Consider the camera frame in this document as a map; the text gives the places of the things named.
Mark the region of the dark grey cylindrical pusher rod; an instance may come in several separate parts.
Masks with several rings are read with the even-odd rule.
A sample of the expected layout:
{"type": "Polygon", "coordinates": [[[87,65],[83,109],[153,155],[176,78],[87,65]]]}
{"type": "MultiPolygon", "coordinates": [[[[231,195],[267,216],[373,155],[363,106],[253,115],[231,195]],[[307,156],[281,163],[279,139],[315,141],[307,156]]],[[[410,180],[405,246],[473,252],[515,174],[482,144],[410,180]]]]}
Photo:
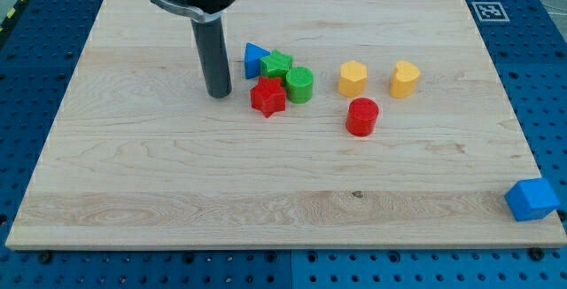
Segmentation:
{"type": "Polygon", "coordinates": [[[221,18],[191,22],[206,90],[212,98],[225,98],[232,91],[229,60],[221,18]]]}

